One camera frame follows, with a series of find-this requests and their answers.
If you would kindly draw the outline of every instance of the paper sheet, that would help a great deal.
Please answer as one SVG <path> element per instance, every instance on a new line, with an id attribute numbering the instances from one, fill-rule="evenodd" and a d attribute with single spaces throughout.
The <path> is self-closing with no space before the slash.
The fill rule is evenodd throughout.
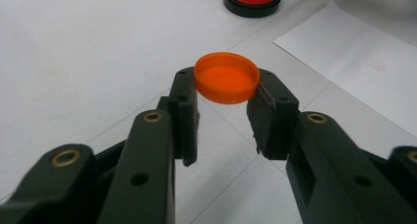
<path id="1" fill-rule="evenodd" d="M 416 47 L 334 2 L 274 43 L 417 137 Z"/>

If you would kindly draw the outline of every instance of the orange disc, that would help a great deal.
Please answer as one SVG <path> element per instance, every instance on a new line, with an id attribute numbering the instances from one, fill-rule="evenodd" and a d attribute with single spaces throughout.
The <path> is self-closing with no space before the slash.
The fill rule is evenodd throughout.
<path id="1" fill-rule="evenodd" d="M 241 103 L 255 93 L 260 71 L 249 59 L 227 52 L 200 58 L 194 68 L 196 89 L 205 98 L 223 104 Z"/>

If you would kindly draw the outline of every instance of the white surface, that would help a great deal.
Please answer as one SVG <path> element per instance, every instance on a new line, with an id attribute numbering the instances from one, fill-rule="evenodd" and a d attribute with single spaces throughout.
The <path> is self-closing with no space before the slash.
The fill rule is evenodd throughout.
<path id="1" fill-rule="evenodd" d="M 274 72 L 300 110 L 328 113 L 378 155 L 417 145 L 272 43 L 328 1 L 282 0 L 277 13 L 252 20 L 221 0 L 0 0 L 0 197 L 55 146 L 82 142 L 99 152 L 123 140 L 135 115 L 169 92 L 176 71 L 214 51 Z M 411 11 L 401 13 L 406 26 L 373 25 L 412 36 Z M 177 161 L 177 223 L 301 223 L 285 163 L 256 154 L 244 109 L 199 97 L 199 159 L 189 168 Z"/>
<path id="2" fill-rule="evenodd" d="M 416 47 L 333 2 L 274 43 L 417 136 Z"/>

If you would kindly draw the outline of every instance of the brass insert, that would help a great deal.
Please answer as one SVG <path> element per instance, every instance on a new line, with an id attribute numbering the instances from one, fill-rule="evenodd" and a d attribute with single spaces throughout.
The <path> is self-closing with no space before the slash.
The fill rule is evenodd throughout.
<path id="1" fill-rule="evenodd" d="M 147 115 L 145 115 L 144 120 L 149 123 L 154 123 L 162 119 L 162 114 L 158 112 L 150 112 Z"/>
<path id="2" fill-rule="evenodd" d="M 66 167 L 75 163 L 81 156 L 81 153 L 76 149 L 68 149 L 53 156 L 51 163 L 54 167 Z"/>
<path id="3" fill-rule="evenodd" d="M 324 124 L 328 119 L 320 114 L 309 114 L 307 118 L 313 123 Z"/>
<path id="4" fill-rule="evenodd" d="M 417 151 L 409 151 L 407 155 L 408 155 L 408 159 L 417 163 Z"/>

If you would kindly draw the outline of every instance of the black plastic part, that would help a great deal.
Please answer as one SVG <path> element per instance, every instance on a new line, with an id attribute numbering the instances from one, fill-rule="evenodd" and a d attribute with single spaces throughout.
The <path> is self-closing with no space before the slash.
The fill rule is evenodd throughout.
<path id="1" fill-rule="evenodd" d="M 223 4 L 231 13 L 246 18 L 262 18 L 275 13 L 281 0 L 273 0 L 264 5 L 250 5 L 238 0 L 223 0 Z"/>
<path id="2" fill-rule="evenodd" d="M 304 224 L 417 223 L 417 212 L 329 116 L 300 114 L 287 174 Z"/>
<path id="3" fill-rule="evenodd" d="M 64 151 L 78 151 L 73 163 L 70 154 L 61 156 L 63 166 L 52 165 L 53 157 Z M 81 215 L 74 203 L 83 206 L 94 179 L 92 150 L 81 144 L 66 144 L 45 153 L 22 179 L 12 197 L 0 206 L 0 223 L 75 223 Z"/>
<path id="4" fill-rule="evenodd" d="M 417 210 L 417 148 L 397 147 L 392 151 L 385 169 L 392 184 Z"/>
<path id="5" fill-rule="evenodd" d="M 119 162 L 126 140 L 120 141 L 95 156 L 95 170 L 98 174 L 114 169 Z"/>
<path id="6" fill-rule="evenodd" d="M 174 223 L 171 127 L 163 110 L 136 117 L 97 223 Z"/>
<path id="7" fill-rule="evenodd" d="M 197 160 L 200 119 L 194 67 L 177 72 L 169 96 L 162 96 L 157 108 L 168 111 L 172 117 L 175 159 L 182 159 L 185 166 L 190 166 Z"/>
<path id="8" fill-rule="evenodd" d="M 260 69 L 261 82 L 248 101 L 257 151 L 271 160 L 286 160 L 298 119 L 298 99 L 273 73 Z"/>

